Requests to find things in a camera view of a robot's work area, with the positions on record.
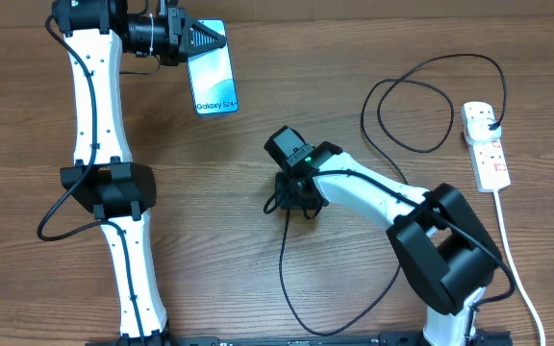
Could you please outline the Samsung Galaxy smartphone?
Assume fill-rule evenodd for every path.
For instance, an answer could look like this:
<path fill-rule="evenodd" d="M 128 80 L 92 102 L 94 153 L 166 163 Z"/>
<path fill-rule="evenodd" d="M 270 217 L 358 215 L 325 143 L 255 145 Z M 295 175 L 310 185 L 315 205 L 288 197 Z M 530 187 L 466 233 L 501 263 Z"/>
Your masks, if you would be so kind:
<path fill-rule="evenodd" d="M 194 110 L 199 116 L 239 110 L 228 44 L 189 58 L 188 72 Z"/>

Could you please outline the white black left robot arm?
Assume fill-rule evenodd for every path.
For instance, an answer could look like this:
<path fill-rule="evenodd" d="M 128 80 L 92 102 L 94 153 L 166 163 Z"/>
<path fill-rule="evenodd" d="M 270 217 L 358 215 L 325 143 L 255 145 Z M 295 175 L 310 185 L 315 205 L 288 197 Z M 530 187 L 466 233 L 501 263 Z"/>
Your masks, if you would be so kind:
<path fill-rule="evenodd" d="M 189 69 L 197 113 L 236 111 L 225 23 L 189 15 L 175 1 L 155 12 L 129 12 L 125 1 L 56 1 L 47 32 L 67 51 L 76 109 L 73 164 L 60 171 L 66 198 L 74 198 L 108 242 L 120 305 L 117 345 L 173 345 L 157 285 L 151 248 L 154 172 L 134 161 L 125 135 L 120 93 L 121 57 L 153 57 L 159 65 Z"/>

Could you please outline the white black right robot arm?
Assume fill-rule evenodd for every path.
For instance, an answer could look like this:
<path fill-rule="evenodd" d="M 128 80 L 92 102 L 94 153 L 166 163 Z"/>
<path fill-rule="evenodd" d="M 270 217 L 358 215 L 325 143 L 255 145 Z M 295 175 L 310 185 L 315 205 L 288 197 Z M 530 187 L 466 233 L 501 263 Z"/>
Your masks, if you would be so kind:
<path fill-rule="evenodd" d="M 264 212 L 301 210 L 307 219 L 334 203 L 384 230 L 399 267 L 427 306 L 419 333 L 383 333 L 383 343 L 504 345 L 508 334 L 475 327 L 485 290 L 502 264 L 490 234 L 454 186 L 433 190 L 400 184 L 355 161 L 338 145 L 306 142 L 285 126 L 264 149 L 279 165 L 275 191 Z"/>

